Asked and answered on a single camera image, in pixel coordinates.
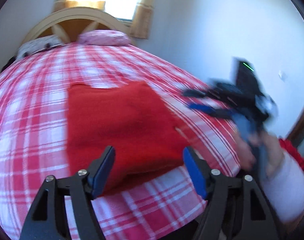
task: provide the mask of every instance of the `screw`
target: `screw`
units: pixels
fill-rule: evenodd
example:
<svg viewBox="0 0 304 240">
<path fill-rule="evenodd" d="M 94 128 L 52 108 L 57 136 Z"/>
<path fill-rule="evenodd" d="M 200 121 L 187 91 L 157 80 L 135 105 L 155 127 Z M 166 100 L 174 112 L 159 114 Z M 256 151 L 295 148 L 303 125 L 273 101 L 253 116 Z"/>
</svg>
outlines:
<svg viewBox="0 0 304 240">
<path fill-rule="evenodd" d="M 54 180 L 54 176 L 53 175 L 49 175 L 46 177 L 46 182 L 50 182 Z"/>
<path fill-rule="evenodd" d="M 88 172 L 87 172 L 87 170 L 85 170 L 85 169 L 79 170 L 79 171 L 77 172 L 77 174 L 78 174 L 79 176 L 86 175 L 87 173 L 88 173 Z"/>
<path fill-rule="evenodd" d="M 250 182 L 250 181 L 253 180 L 253 178 L 252 178 L 251 175 L 245 175 L 245 176 L 244 176 L 244 179 L 245 179 L 246 181 L 248 181 L 248 182 Z"/>
<path fill-rule="evenodd" d="M 221 174 L 221 172 L 220 172 L 218 169 L 213 169 L 213 170 L 211 170 L 211 173 L 212 173 L 213 175 L 215 175 L 215 176 L 218 176 L 218 175 Z"/>
</svg>

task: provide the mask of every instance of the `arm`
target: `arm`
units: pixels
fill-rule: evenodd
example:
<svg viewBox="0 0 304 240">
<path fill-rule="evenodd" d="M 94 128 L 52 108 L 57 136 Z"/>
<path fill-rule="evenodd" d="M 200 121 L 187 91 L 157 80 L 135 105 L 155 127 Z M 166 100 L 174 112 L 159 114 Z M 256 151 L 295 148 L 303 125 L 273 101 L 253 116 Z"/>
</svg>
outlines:
<svg viewBox="0 0 304 240">
<path fill-rule="evenodd" d="M 250 170 L 255 158 L 249 145 L 239 135 L 235 136 L 235 141 L 241 168 Z M 262 133 L 253 136 L 250 142 L 253 145 L 263 143 L 268 151 L 268 179 L 261 181 L 261 186 L 280 221 L 286 226 L 288 237 L 293 237 L 304 228 L 304 173 L 298 163 L 281 149 L 276 137 Z"/>
</svg>

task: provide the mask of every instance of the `hand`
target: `hand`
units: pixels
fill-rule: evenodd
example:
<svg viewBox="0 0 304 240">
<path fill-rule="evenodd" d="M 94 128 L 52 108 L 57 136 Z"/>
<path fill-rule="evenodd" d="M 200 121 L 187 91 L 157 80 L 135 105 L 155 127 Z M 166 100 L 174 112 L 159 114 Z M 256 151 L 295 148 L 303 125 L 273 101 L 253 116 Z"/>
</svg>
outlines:
<svg viewBox="0 0 304 240">
<path fill-rule="evenodd" d="M 253 164 L 256 162 L 256 159 L 251 152 L 251 147 L 242 140 L 238 133 L 234 135 L 234 140 L 236 142 L 236 153 L 239 157 L 241 169 L 250 171 L 253 167 Z M 269 135 L 264 131 L 259 135 L 255 134 L 250 136 L 249 141 L 253 146 L 259 146 L 262 143 L 265 145 L 268 152 L 266 175 L 268 177 L 272 176 L 280 167 L 284 159 L 284 153 L 281 146 L 279 145 L 279 140 L 276 136 Z"/>
</svg>

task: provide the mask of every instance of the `white pillow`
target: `white pillow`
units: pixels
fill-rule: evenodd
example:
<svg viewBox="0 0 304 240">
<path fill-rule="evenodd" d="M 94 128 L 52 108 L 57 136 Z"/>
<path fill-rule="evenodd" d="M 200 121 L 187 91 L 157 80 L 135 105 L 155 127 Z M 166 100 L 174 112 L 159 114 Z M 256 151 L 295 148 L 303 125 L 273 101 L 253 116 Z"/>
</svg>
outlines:
<svg viewBox="0 0 304 240">
<path fill-rule="evenodd" d="M 37 52 L 52 49 L 62 45 L 63 42 L 57 35 L 45 36 L 32 41 L 28 41 L 25 44 L 21 45 L 21 47 L 19 48 L 16 61 L 27 56 L 33 55 Z"/>
</svg>

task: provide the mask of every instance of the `white sleeve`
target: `white sleeve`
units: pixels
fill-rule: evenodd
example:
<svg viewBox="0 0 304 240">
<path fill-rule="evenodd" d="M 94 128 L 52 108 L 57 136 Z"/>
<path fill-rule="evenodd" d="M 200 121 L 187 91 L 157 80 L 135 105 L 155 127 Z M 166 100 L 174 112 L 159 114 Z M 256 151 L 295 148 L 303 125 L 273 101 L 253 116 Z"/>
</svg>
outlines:
<svg viewBox="0 0 304 240">
<path fill-rule="evenodd" d="M 292 222 L 304 212 L 304 172 L 287 152 L 277 173 L 261 186 L 281 222 Z"/>
</svg>

